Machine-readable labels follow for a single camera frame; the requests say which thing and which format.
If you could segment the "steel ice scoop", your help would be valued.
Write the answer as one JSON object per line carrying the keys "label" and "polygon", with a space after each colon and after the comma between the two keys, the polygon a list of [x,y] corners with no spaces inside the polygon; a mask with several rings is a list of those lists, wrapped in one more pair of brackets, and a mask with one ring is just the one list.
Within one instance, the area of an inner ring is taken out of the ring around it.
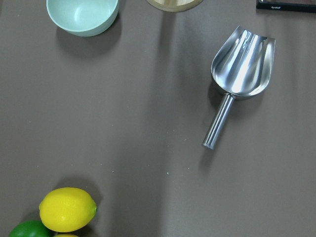
{"label": "steel ice scoop", "polygon": [[202,145],[214,149],[235,100],[262,93],[268,86],[274,64],[276,40],[238,26],[215,55],[211,64],[213,82],[223,95]]}

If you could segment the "wooden mug tree stand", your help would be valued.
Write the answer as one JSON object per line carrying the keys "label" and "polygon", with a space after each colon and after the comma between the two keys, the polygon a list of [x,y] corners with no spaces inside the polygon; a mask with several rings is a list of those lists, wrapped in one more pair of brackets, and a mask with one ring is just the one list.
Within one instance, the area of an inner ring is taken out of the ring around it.
{"label": "wooden mug tree stand", "polygon": [[146,0],[151,6],[166,12],[182,12],[190,10],[203,0]]}

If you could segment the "mint green bowl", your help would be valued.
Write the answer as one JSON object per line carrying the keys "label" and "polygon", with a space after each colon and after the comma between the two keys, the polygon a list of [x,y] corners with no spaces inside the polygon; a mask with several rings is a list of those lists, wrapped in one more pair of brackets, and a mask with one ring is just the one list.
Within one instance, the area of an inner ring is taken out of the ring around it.
{"label": "mint green bowl", "polygon": [[48,0],[51,20],[64,31],[80,37],[92,37],[106,31],[119,11],[118,0]]}

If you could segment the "yellow lemon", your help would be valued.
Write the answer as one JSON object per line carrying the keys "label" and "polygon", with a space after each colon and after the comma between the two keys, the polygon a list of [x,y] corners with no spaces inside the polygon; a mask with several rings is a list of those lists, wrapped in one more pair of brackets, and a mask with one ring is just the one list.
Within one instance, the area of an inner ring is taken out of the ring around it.
{"label": "yellow lemon", "polygon": [[73,232],[95,216],[96,202],[86,191],[65,187],[49,192],[39,204],[42,223],[55,232]]}
{"label": "yellow lemon", "polygon": [[57,234],[54,237],[79,237],[79,236],[74,235],[72,233],[63,233],[63,234]]}

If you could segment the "green lime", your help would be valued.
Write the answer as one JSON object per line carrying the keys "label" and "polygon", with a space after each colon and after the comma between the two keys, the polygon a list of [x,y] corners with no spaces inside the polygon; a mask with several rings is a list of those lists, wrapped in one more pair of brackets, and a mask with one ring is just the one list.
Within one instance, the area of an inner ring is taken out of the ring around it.
{"label": "green lime", "polygon": [[52,237],[53,235],[52,230],[36,220],[22,222],[9,233],[9,237]]}

